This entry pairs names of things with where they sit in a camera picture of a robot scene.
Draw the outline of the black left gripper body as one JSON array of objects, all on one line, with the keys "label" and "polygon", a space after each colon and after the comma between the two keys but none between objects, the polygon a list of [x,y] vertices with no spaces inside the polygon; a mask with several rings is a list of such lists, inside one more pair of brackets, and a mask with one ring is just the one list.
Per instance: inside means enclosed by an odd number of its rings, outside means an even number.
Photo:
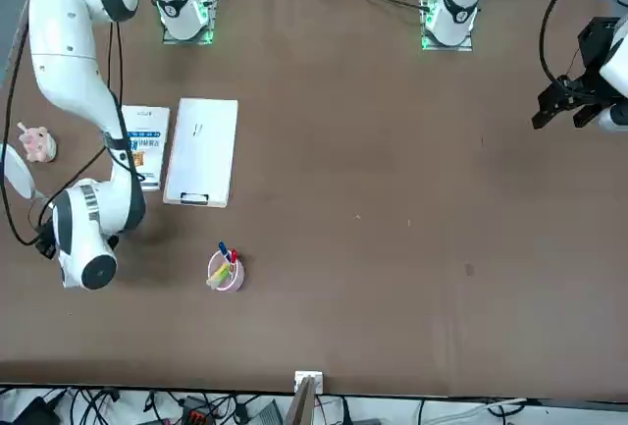
[{"label": "black left gripper body", "polygon": [[611,48],[618,17],[593,17],[578,34],[582,62],[587,71],[598,70]]}]

